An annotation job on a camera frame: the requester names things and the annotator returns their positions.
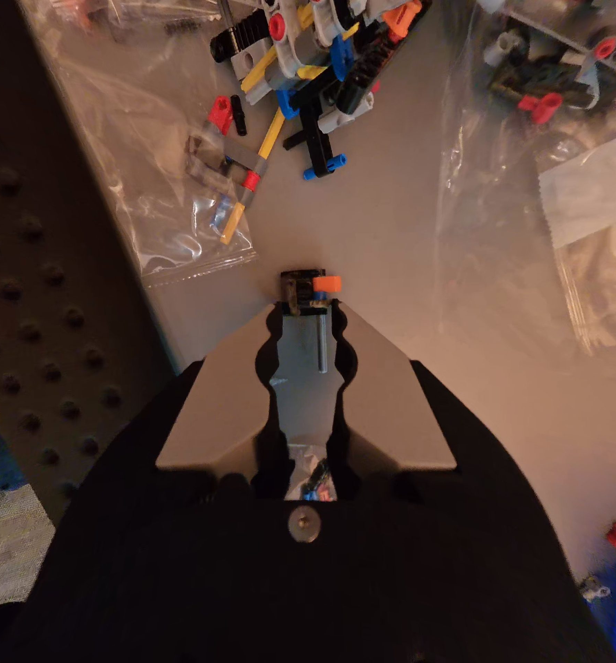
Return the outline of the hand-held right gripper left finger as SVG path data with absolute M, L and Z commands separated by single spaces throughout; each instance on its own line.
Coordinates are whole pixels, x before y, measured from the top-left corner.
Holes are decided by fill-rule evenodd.
M 295 462 L 270 384 L 282 333 L 282 305 L 270 304 L 205 356 L 156 459 L 158 469 L 216 479 L 239 474 L 258 497 L 285 498 Z

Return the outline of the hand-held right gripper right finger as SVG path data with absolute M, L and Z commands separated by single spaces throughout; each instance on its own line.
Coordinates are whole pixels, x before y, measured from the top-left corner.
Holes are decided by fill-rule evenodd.
M 375 477 L 452 471 L 456 460 L 410 358 L 349 305 L 334 300 L 338 389 L 326 449 L 338 500 Z

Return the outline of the small bag of lego parts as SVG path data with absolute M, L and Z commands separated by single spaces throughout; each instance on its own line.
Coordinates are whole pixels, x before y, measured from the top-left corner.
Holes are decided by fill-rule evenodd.
M 247 220 L 221 240 L 236 203 L 224 176 L 224 139 L 186 76 L 146 81 L 63 56 L 55 77 L 120 234 L 146 287 L 236 267 L 257 258 Z

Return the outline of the small pale grey lego piece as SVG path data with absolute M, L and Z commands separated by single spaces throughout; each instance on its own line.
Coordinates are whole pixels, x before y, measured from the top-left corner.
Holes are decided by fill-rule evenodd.
M 586 576 L 578 585 L 578 591 L 581 597 L 589 604 L 596 601 L 602 601 L 611 596 L 611 590 L 608 586 L 602 584 L 597 576 Z

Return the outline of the large white-label lego parts bag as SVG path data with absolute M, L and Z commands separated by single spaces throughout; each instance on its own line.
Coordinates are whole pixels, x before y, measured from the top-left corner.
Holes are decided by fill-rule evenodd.
M 616 1 L 445 1 L 445 324 L 616 364 Z

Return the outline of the partly built black lego assembly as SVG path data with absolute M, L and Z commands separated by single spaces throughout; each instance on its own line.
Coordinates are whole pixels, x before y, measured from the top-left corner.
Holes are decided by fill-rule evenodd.
M 226 28 L 210 41 L 216 63 L 229 61 L 250 105 L 269 94 L 281 119 L 301 129 L 283 142 L 305 144 L 306 181 L 346 164 L 329 136 L 373 107 L 381 72 L 430 9 L 432 1 L 249 1 L 236 21 L 218 1 Z

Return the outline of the crumpled clear wrapper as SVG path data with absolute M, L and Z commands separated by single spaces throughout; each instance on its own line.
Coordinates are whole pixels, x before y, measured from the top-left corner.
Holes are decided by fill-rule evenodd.
M 324 445 L 290 443 L 290 458 L 295 461 L 286 501 L 337 500 Z

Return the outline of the black perforated board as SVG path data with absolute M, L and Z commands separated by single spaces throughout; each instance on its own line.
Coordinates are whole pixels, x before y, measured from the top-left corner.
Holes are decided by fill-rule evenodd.
M 0 1 L 0 433 L 57 523 L 174 377 L 16 1 Z

